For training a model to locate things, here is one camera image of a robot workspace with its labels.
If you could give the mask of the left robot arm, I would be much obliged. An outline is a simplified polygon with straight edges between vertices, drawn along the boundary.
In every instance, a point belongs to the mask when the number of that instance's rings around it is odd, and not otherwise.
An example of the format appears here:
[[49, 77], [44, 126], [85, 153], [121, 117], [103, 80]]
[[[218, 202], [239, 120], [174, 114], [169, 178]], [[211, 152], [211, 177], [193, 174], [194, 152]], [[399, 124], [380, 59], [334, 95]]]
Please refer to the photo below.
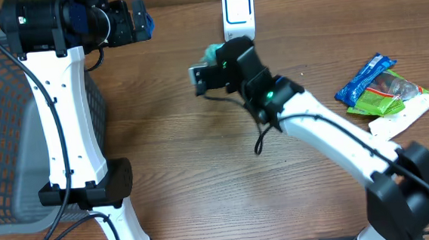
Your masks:
[[4, 0], [0, 28], [9, 57], [25, 72], [48, 146], [44, 206], [78, 205], [108, 240], [151, 240], [131, 203], [127, 158], [103, 156], [85, 87], [85, 55], [147, 41], [153, 19], [143, 0]]

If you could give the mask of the mint green white packet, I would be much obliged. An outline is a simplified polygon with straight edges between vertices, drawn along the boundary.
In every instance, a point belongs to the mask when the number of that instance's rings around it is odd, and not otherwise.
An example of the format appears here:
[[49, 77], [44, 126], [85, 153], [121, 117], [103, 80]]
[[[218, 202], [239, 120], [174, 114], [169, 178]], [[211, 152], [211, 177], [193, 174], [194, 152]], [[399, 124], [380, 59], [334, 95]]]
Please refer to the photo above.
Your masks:
[[221, 48], [222, 46], [223, 46], [223, 44], [209, 45], [205, 49], [205, 53], [204, 53], [203, 57], [199, 61], [201, 63], [207, 63], [211, 66], [216, 65], [217, 64], [216, 51], [217, 51], [217, 49]]

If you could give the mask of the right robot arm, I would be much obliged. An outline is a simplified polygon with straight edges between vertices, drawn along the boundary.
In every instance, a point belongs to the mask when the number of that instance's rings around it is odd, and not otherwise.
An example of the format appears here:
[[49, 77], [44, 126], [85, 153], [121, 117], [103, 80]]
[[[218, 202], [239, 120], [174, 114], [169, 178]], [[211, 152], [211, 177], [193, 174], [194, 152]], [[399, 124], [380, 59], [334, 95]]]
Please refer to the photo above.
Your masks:
[[234, 38], [188, 69], [197, 96], [225, 88], [258, 127], [299, 138], [354, 177], [366, 191], [369, 224], [351, 240], [424, 240], [429, 226], [429, 150], [382, 140], [332, 112], [309, 91], [272, 75], [254, 42]]

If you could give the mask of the green gummy candy bag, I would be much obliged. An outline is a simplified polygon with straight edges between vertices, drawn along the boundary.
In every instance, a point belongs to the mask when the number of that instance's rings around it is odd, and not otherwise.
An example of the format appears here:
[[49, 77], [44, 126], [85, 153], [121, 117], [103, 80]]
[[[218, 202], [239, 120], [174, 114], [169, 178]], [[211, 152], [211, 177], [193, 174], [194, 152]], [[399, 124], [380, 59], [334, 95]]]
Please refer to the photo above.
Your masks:
[[347, 112], [357, 115], [393, 115], [406, 107], [412, 98], [427, 94], [429, 90], [408, 81], [393, 70], [383, 71], [361, 94], [355, 106], [349, 106]]

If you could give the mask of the blue snack packet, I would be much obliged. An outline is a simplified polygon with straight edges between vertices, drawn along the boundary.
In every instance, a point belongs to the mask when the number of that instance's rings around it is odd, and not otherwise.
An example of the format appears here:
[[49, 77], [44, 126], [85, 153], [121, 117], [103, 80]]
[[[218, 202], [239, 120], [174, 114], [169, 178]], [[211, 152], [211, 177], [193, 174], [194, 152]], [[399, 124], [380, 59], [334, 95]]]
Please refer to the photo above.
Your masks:
[[361, 94], [370, 86], [377, 76], [396, 65], [396, 61], [381, 54], [369, 60], [363, 68], [335, 95], [336, 100], [344, 102], [348, 106], [355, 106]]

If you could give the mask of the white tube with gold cap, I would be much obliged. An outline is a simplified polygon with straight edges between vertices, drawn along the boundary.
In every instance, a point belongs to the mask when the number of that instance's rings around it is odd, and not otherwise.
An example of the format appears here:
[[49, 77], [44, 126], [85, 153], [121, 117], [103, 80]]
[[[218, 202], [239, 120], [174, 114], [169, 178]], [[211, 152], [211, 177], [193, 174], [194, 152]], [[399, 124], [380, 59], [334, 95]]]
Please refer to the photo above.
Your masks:
[[369, 131], [380, 140], [391, 140], [403, 133], [429, 110], [429, 91], [404, 103], [404, 109], [393, 115], [383, 115], [370, 122]]

